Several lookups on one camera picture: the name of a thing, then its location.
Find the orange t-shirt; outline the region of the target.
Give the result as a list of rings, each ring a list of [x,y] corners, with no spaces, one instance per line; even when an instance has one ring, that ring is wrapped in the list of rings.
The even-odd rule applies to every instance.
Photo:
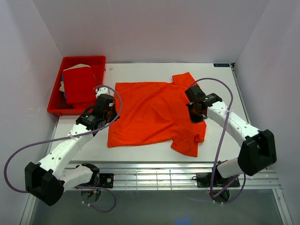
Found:
[[[118,82],[115,105],[120,118],[109,126],[108,147],[140,146],[172,141],[180,154],[197,157],[206,123],[192,123],[185,91],[194,82],[187,72],[172,82]]]

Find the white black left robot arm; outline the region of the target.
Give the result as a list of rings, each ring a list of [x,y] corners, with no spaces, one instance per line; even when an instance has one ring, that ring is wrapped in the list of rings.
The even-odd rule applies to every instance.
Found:
[[[99,169],[90,163],[82,163],[65,172],[70,160],[106,124],[117,117],[115,99],[100,94],[95,105],[88,107],[77,118],[65,140],[36,164],[25,167],[26,191],[48,206],[54,205],[69,189],[83,185],[95,187],[99,183]]]

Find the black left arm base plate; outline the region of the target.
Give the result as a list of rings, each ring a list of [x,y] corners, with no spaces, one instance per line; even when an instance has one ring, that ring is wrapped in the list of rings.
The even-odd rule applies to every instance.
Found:
[[[99,186],[102,188],[113,188],[114,174],[113,173],[100,173]]]

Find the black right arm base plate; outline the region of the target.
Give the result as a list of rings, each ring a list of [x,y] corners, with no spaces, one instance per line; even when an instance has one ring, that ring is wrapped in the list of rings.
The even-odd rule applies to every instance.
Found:
[[[196,176],[192,177],[192,180],[195,180],[197,183],[198,188],[209,188],[210,187],[210,180],[211,180],[212,172],[199,172]],[[238,178],[229,177],[229,178],[221,178],[215,175],[213,187],[223,188],[225,187],[230,181],[233,180],[233,183],[230,187],[238,188],[240,187],[240,182]]]

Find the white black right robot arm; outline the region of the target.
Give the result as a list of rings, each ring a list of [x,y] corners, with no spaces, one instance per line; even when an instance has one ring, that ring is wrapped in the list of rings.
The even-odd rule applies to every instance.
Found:
[[[236,158],[217,163],[212,182],[223,186],[236,175],[253,176],[276,163],[277,154],[274,134],[248,124],[237,114],[230,112],[222,98],[215,93],[206,95],[198,85],[185,91],[192,123],[211,119],[226,130],[240,146]]]

